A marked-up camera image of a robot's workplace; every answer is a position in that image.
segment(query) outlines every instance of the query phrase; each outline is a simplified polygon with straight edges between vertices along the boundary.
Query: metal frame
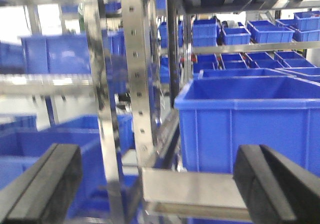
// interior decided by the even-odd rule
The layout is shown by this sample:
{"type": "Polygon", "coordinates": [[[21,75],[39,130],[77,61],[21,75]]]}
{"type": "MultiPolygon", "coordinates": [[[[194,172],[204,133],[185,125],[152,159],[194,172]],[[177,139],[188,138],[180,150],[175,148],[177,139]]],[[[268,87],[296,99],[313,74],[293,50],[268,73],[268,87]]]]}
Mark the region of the metal frame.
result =
{"type": "Polygon", "coordinates": [[[106,63],[111,63],[109,47],[104,47],[102,28],[106,28],[104,0],[82,0],[83,17],[90,53],[90,65],[95,99],[98,108],[98,122],[100,142],[103,157],[105,177],[107,179],[108,198],[110,203],[111,219],[114,224],[125,223],[125,210],[121,192],[122,166],[121,155],[117,154],[120,148],[119,127],[116,107],[111,105],[114,94],[110,93],[107,73],[112,70],[106,63]]]}

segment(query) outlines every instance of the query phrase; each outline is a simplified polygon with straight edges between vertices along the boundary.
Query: blue storage crate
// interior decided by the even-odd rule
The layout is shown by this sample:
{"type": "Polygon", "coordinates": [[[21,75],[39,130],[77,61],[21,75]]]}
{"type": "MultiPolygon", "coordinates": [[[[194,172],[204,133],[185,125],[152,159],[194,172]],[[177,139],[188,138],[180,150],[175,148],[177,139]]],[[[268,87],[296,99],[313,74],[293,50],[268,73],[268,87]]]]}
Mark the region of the blue storage crate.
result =
{"type": "Polygon", "coordinates": [[[320,41],[320,29],[318,30],[310,30],[310,31],[300,31],[293,27],[291,29],[294,30],[293,38],[298,42],[303,41],[320,41]]]}
{"type": "Polygon", "coordinates": [[[244,61],[241,54],[239,53],[224,53],[221,54],[221,59],[223,62],[226,61],[244,61]]]}
{"type": "Polygon", "coordinates": [[[98,133],[9,132],[0,136],[0,188],[32,166],[53,143],[78,144],[82,156],[82,182],[68,210],[73,217],[93,191],[106,185],[98,133]]]}
{"type": "Polygon", "coordinates": [[[244,61],[223,61],[223,69],[248,68],[244,61]]]}
{"type": "Polygon", "coordinates": [[[250,67],[251,67],[251,64],[256,60],[273,60],[273,58],[267,52],[253,52],[253,53],[246,53],[245,55],[247,57],[247,64],[250,67]]]}
{"type": "MultiPolygon", "coordinates": [[[[184,43],[183,38],[179,37],[178,38],[179,47],[182,47],[183,43],[184,43]]],[[[167,38],[161,38],[160,46],[161,46],[161,48],[167,48],[168,47],[168,39],[167,38]]]]}
{"type": "Polygon", "coordinates": [[[283,64],[284,67],[288,68],[314,68],[315,65],[310,63],[309,61],[302,59],[302,58],[295,58],[295,59],[284,59],[283,64]]]}
{"type": "Polygon", "coordinates": [[[268,68],[256,68],[256,69],[226,69],[226,70],[211,70],[204,69],[199,73],[198,79],[208,78],[228,78],[228,77],[265,77],[265,76],[288,76],[285,72],[268,69],[268,68]]]}
{"type": "Polygon", "coordinates": [[[298,78],[320,82],[320,68],[284,68],[279,70],[290,75],[296,75],[298,78]]]}
{"type": "MultiPolygon", "coordinates": [[[[119,139],[121,153],[125,154],[130,148],[134,146],[134,133],[132,127],[132,114],[117,115],[119,127],[119,139]]],[[[70,131],[70,132],[88,132],[99,133],[98,118],[96,115],[85,115],[77,117],[65,123],[57,124],[54,127],[48,128],[44,131],[70,131]]]]}
{"type": "Polygon", "coordinates": [[[197,19],[193,22],[192,36],[199,37],[217,37],[217,20],[216,19],[197,19]]]}
{"type": "Polygon", "coordinates": [[[214,64],[218,64],[217,56],[215,54],[198,54],[196,60],[197,63],[213,62],[214,64]]]}
{"type": "Polygon", "coordinates": [[[193,64],[193,74],[198,74],[200,72],[200,70],[203,69],[213,69],[215,70],[215,64],[211,61],[209,62],[201,62],[201,63],[194,63],[193,64]]]}
{"type": "Polygon", "coordinates": [[[115,13],[121,9],[121,2],[113,1],[104,5],[106,13],[115,13]]]}
{"type": "Polygon", "coordinates": [[[294,13],[296,28],[300,31],[320,29],[320,12],[308,11],[294,13]]]}
{"type": "Polygon", "coordinates": [[[165,67],[165,66],[160,67],[160,83],[164,83],[164,84],[170,83],[168,67],[165,67]]]}
{"type": "Polygon", "coordinates": [[[300,54],[294,51],[279,51],[279,52],[274,52],[274,55],[275,55],[274,59],[278,60],[280,63],[283,63],[284,59],[293,59],[293,58],[305,59],[300,54]]]}
{"type": "MultiPolygon", "coordinates": [[[[160,37],[161,39],[168,39],[168,29],[167,29],[167,26],[166,26],[167,22],[162,22],[160,25],[159,25],[159,33],[160,33],[160,37]]],[[[182,26],[182,21],[179,21],[178,23],[178,37],[179,38],[183,38],[183,26],[182,26]]]]}
{"type": "Polygon", "coordinates": [[[37,129],[37,116],[0,114],[0,132],[20,128],[37,129]]]}
{"type": "Polygon", "coordinates": [[[25,69],[25,58],[21,45],[0,42],[0,68],[25,69]]]}
{"type": "Polygon", "coordinates": [[[222,221],[222,220],[209,220],[209,219],[194,219],[189,218],[187,224],[251,224],[247,222],[236,222],[236,221],[222,221]]]}
{"type": "Polygon", "coordinates": [[[255,26],[252,34],[258,43],[283,43],[291,42],[294,31],[287,27],[255,26]]]}
{"type": "Polygon", "coordinates": [[[296,26],[297,20],[296,19],[276,19],[275,24],[277,26],[290,28],[291,26],[296,26]]]}
{"type": "Polygon", "coordinates": [[[193,47],[210,47],[217,45],[216,37],[192,37],[193,47]]]}
{"type": "Polygon", "coordinates": [[[247,22],[246,28],[251,33],[251,36],[253,36],[255,29],[254,26],[274,26],[273,23],[267,21],[267,20],[252,20],[247,22]]]}
{"type": "Polygon", "coordinates": [[[61,5],[62,13],[78,13],[78,4],[61,5]]]}
{"type": "Polygon", "coordinates": [[[161,56],[160,57],[160,67],[169,67],[169,59],[168,56],[161,56]]]}
{"type": "Polygon", "coordinates": [[[251,33],[246,28],[224,28],[222,32],[222,39],[226,45],[250,43],[251,33]]]}
{"type": "Polygon", "coordinates": [[[254,62],[255,64],[252,64],[254,68],[283,68],[284,66],[279,63],[277,60],[256,60],[254,62]]]}
{"type": "Polygon", "coordinates": [[[175,107],[188,171],[232,173],[239,145],[265,144],[320,175],[320,84],[291,77],[198,79],[183,88],[175,107]]]}
{"type": "Polygon", "coordinates": [[[166,3],[167,0],[155,0],[155,1],[156,1],[155,7],[157,9],[164,9],[165,10],[167,8],[167,3],[166,3]]]}

